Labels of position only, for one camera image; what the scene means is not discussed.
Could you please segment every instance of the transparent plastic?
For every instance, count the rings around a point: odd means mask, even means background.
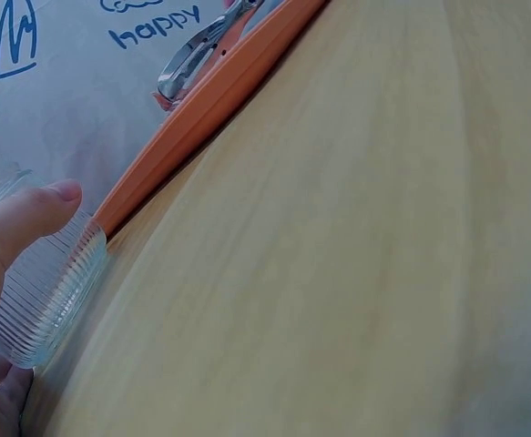
[[[32,171],[0,162],[0,201],[42,185]],[[21,254],[6,272],[0,297],[1,355],[24,369],[52,357],[103,268],[106,243],[99,225],[79,210],[62,230]]]

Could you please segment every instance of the metal tool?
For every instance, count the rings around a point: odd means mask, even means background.
[[[220,42],[241,20],[246,21],[263,0],[236,0],[227,11],[195,34],[170,60],[158,78],[157,101],[172,111],[189,91],[226,55]]]

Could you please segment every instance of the orange handle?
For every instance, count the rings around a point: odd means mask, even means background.
[[[285,0],[200,80],[97,211],[108,237],[234,113],[325,3]]]

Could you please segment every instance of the blue cloud drawing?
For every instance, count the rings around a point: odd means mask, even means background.
[[[108,12],[117,12],[123,14],[127,12],[130,7],[146,7],[150,5],[159,5],[164,3],[164,0],[99,0],[99,4]]]

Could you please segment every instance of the light wood surface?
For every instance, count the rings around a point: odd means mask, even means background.
[[[531,436],[531,0],[334,0],[110,251],[29,435]]]

